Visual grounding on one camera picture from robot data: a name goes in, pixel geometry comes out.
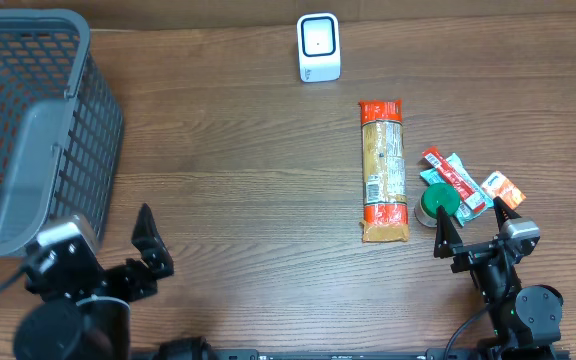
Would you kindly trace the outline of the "orange pasta packet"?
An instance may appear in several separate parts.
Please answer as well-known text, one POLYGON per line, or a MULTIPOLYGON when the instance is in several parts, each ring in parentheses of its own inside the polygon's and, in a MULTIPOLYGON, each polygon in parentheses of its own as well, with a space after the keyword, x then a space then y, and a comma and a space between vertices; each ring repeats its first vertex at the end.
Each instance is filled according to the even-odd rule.
POLYGON ((364 100, 359 107, 362 133, 362 241, 406 242, 410 230, 402 101, 364 100))

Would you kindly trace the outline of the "red stick snack packet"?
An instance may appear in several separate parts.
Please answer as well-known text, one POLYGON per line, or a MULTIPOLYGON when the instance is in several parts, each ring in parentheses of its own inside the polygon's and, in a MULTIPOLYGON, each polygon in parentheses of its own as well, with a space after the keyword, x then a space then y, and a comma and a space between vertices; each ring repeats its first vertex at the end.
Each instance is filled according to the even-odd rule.
POLYGON ((437 147, 433 146, 425 150, 423 157, 438 171, 446 183, 455 188, 461 200, 472 212, 478 214, 485 209, 486 202, 483 196, 441 155, 437 147))

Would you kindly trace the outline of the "green lidded Knorr tub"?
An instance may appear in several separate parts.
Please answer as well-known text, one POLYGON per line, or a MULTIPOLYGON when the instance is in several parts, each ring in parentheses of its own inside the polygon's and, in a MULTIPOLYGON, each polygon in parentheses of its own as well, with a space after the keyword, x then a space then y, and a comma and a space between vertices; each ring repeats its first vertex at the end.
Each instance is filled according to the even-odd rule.
POLYGON ((457 190, 447 183, 430 185, 414 207, 416 219, 426 227, 436 227, 438 208, 443 207, 449 216, 454 215, 461 203, 457 190))

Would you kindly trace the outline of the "teal snack packet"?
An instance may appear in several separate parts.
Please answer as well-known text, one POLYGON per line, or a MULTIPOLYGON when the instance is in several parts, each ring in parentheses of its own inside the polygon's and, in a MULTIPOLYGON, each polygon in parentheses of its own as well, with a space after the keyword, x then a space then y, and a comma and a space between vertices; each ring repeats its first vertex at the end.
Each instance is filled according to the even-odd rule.
MULTIPOLYGON (((452 153, 446 158, 447 162, 453 166, 457 172, 478 192, 485 202, 485 207, 482 211, 475 213, 473 212, 463 201, 460 202, 459 208, 454 214, 455 219, 461 227, 464 227, 467 222, 474 220, 475 218, 482 215, 487 209, 494 206, 493 200, 483 191, 483 189, 474 181, 470 176, 465 166, 462 163, 461 158, 456 154, 452 153)), ((426 182, 427 185, 433 185, 436 183, 444 183, 445 180, 440 176, 439 172, 434 169, 427 169, 420 172, 420 177, 426 182)))

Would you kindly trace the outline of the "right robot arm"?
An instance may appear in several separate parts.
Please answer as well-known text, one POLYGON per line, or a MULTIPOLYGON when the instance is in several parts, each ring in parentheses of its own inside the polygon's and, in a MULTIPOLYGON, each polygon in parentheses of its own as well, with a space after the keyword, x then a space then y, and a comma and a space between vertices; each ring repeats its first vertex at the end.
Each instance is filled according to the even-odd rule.
POLYGON ((447 211, 437 208, 434 256, 452 259, 454 273, 469 273, 484 301, 484 307, 453 333, 442 357, 457 359, 453 346, 458 337, 487 315, 494 336, 480 340, 468 359, 567 359, 567 353, 554 348, 561 339, 562 294, 548 285, 522 286, 515 270, 536 248, 540 229, 499 197, 494 199, 494 210, 498 233, 488 242, 466 245, 447 211))

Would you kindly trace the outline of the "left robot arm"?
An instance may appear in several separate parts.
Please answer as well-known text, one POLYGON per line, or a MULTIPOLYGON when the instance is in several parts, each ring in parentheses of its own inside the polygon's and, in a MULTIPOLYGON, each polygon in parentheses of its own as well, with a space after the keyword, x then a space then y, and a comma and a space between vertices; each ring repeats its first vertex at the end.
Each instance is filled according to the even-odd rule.
POLYGON ((131 243, 139 258, 105 269, 96 256, 96 234, 84 217, 45 225, 22 265, 27 290, 43 302, 18 326, 15 357, 216 360, 202 337, 166 342, 150 352, 132 350, 131 305, 156 295, 159 281, 173 275, 174 262, 148 205, 140 208, 131 243))

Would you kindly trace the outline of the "small orange sachet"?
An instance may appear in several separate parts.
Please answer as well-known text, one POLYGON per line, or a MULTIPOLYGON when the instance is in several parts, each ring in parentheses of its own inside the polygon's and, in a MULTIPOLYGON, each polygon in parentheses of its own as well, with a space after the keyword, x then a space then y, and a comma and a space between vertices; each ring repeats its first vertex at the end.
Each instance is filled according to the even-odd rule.
POLYGON ((491 173, 481 188, 491 199, 499 197, 513 210, 526 199, 523 192, 500 171, 491 173))

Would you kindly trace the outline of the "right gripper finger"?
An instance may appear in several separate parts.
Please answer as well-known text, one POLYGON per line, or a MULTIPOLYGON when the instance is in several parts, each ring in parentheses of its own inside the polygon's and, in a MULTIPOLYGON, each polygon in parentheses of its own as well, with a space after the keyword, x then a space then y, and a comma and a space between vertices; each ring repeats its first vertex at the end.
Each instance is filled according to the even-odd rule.
POLYGON ((493 204, 499 230, 502 229, 506 221, 520 218, 520 215, 515 210, 513 210, 501 197, 495 197, 493 199, 493 204))
POLYGON ((435 258, 453 257, 462 246, 463 241, 450 216, 443 206, 439 206, 433 256, 435 258))

